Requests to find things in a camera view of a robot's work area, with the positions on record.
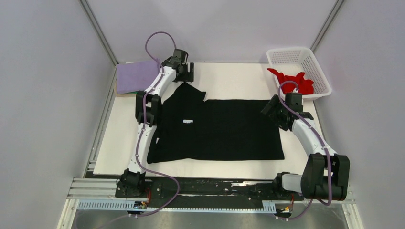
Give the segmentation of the black t shirt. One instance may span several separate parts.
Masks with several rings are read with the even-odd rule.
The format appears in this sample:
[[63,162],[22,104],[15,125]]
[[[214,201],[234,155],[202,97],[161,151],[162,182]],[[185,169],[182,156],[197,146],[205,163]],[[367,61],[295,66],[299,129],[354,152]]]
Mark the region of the black t shirt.
[[283,160],[279,128],[262,114],[266,100],[205,98],[188,83],[163,102],[147,162]]

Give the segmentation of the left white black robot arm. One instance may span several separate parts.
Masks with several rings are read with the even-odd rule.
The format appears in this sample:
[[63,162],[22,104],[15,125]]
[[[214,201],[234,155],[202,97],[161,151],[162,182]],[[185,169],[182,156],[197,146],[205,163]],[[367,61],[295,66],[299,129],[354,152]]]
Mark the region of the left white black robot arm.
[[172,82],[193,82],[194,63],[187,63],[188,56],[186,51],[175,49],[171,57],[160,63],[160,71],[152,84],[137,92],[137,141],[128,167],[118,180],[116,197],[137,198],[145,194],[145,165],[153,135],[162,118],[161,96]]

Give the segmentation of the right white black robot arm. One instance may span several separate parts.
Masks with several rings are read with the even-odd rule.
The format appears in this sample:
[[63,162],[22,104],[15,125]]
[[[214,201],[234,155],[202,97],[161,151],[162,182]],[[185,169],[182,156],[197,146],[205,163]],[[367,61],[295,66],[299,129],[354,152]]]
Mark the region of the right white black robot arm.
[[285,199],[292,192],[308,199],[324,200],[327,203],[343,201],[347,197],[350,160],[339,155],[323,139],[315,128],[311,113],[303,110],[300,93],[288,93],[282,100],[274,95],[261,111],[277,127],[291,131],[299,140],[308,156],[303,173],[278,173],[273,185],[273,194]]

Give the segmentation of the red t shirt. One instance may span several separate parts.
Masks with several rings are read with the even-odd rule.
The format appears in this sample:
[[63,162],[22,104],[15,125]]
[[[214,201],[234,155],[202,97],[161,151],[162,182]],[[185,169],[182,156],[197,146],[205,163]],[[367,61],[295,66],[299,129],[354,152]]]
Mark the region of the red t shirt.
[[312,80],[305,79],[304,72],[299,72],[296,76],[292,76],[292,75],[285,75],[284,73],[278,72],[276,69],[273,68],[267,68],[267,70],[276,76],[279,84],[282,84],[283,82],[286,81],[293,81],[298,85],[299,93],[303,95],[314,94],[314,87],[313,87],[314,82]]

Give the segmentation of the folded purple t shirt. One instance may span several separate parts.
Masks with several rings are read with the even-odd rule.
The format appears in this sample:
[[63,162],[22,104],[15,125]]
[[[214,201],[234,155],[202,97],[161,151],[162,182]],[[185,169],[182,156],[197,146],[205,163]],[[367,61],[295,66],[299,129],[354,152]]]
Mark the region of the folded purple t shirt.
[[159,72],[160,66],[153,60],[118,64],[116,92],[144,91]]

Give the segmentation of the white plastic basket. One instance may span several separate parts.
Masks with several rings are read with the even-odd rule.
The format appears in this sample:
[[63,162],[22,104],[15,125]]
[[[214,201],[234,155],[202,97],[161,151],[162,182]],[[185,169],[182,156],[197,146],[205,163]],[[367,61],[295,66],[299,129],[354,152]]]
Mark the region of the white plastic basket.
[[269,67],[285,75],[296,76],[304,72],[305,80],[313,81],[314,92],[303,95],[303,99],[313,101],[331,94],[331,86],[312,50],[306,47],[270,49],[266,52]]

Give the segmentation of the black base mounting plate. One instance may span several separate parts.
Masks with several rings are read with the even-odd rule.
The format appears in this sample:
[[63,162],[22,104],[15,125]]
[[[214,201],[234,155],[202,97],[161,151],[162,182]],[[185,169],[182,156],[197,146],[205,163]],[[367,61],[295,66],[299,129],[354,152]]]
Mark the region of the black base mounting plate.
[[161,207],[168,200],[170,208],[262,209],[263,201],[289,205],[303,197],[277,188],[272,180],[219,178],[146,177],[145,191],[137,198],[149,201],[149,207]]

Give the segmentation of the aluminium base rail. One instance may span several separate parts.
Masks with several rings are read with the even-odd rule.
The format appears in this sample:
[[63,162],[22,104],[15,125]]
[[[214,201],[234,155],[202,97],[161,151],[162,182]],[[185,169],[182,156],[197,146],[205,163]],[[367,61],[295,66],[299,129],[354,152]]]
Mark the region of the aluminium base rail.
[[146,193],[117,198],[116,179],[75,178],[59,229],[362,229],[352,193],[324,206],[276,195],[270,180],[148,177]]

